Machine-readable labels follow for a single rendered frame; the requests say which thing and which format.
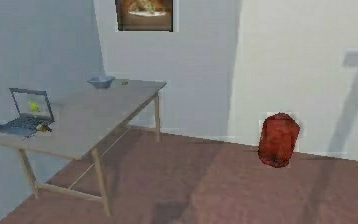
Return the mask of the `gray laptop yellow star logo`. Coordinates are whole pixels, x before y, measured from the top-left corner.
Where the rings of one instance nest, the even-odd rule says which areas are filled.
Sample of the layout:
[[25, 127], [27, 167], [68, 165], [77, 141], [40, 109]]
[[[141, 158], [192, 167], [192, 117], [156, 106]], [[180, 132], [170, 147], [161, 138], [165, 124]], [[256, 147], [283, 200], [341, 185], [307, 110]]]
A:
[[37, 132], [39, 125], [44, 125], [50, 131], [49, 125], [55, 119], [47, 92], [10, 88], [18, 117], [0, 125], [0, 133], [30, 137]]

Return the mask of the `blue-grey bowl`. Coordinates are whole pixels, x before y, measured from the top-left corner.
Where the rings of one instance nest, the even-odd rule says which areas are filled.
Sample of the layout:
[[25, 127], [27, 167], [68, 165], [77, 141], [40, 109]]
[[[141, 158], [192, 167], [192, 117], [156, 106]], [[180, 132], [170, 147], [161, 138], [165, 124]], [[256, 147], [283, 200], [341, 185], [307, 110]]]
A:
[[88, 80], [95, 89], [108, 89], [115, 80], [113, 76], [98, 76]]

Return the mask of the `light wooden table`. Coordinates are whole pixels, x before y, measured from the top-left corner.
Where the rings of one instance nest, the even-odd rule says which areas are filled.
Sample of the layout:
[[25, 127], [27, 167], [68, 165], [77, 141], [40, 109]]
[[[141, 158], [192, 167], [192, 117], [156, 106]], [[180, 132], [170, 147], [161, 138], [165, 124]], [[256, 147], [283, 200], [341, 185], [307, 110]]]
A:
[[[128, 82], [128, 85], [121, 85], [122, 82]], [[116, 129], [130, 130], [129, 122], [140, 111], [149, 103], [159, 103], [159, 91], [165, 86], [164, 81], [118, 79], [105, 90], [89, 89], [66, 96], [53, 103], [57, 115], [51, 125], [52, 132], [39, 132], [30, 137], [0, 133], [0, 146], [18, 152], [34, 194], [48, 190], [100, 202], [105, 214], [110, 215], [100, 145]], [[64, 188], [37, 181], [28, 160], [29, 151], [68, 160], [81, 160], [89, 155], [93, 160], [100, 194], [92, 195], [76, 191], [71, 186]]]

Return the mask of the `red bin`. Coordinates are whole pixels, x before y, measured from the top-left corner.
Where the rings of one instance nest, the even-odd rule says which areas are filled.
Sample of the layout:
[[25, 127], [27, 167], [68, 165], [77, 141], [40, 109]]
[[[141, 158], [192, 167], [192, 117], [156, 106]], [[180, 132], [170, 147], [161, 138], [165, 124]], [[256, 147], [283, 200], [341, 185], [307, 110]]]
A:
[[259, 140], [259, 160], [274, 168], [286, 167], [293, 155], [299, 132], [299, 124], [286, 113], [267, 117]]

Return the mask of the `brown framed picture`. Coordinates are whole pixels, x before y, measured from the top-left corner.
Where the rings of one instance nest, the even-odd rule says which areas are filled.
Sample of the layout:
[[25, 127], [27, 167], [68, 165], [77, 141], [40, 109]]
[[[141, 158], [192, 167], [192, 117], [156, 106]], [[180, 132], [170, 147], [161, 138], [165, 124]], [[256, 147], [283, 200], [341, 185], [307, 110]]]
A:
[[174, 0], [114, 0], [119, 31], [174, 31]]

